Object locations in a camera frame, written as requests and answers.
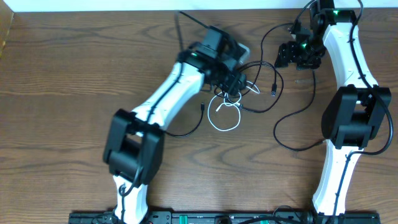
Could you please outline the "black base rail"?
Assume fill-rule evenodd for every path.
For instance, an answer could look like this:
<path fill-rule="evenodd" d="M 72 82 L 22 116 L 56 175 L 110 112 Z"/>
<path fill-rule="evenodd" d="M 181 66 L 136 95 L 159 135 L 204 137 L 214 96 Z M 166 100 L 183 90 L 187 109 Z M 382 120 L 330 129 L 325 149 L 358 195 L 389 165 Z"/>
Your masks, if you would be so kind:
<path fill-rule="evenodd" d="M 142 223 L 149 224 L 217 224 L 217 223 L 345 223 L 381 224 L 378 213 L 346 213 L 334 220 L 310 212 L 281 210 L 271 213 L 177 213 L 149 212 Z"/>

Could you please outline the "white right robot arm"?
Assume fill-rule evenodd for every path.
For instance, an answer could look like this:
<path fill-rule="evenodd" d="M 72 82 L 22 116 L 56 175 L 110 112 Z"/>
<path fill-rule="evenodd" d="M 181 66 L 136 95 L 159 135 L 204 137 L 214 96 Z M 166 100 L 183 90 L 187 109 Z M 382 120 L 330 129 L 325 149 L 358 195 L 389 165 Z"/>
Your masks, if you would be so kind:
<path fill-rule="evenodd" d="M 357 161 L 370 155 L 365 148 L 374 139 L 384 118 L 389 124 L 383 153 L 391 144 L 394 125 L 388 110 L 390 89 L 379 86 L 366 63 L 359 41 L 360 16 L 352 9 L 338 9 L 333 1 L 310 1 L 310 28 L 296 19 L 289 29 L 294 38 L 281 44 L 275 67 L 294 63 L 297 69 L 317 69 L 329 54 L 335 73 L 337 91 L 322 115 L 326 158 L 322 176 L 312 198 L 312 211 L 304 223 L 370 223 L 376 217 L 361 218 L 346 214 L 345 200 Z"/>

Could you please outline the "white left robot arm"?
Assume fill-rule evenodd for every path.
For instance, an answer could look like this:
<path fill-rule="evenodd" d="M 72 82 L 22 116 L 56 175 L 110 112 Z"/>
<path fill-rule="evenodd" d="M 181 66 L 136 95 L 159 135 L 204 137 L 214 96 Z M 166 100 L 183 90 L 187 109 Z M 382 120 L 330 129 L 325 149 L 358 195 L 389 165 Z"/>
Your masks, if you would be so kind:
<path fill-rule="evenodd" d="M 113 210 L 116 223 L 142 223 L 148 212 L 147 189 L 162 163 L 165 131 L 183 105 L 204 84 L 229 95 L 246 87 L 246 77 L 236 67 L 250 54 L 238 50 L 180 52 L 170 75 L 141 105 L 119 109 L 112 117 L 103 161 L 117 188 Z"/>

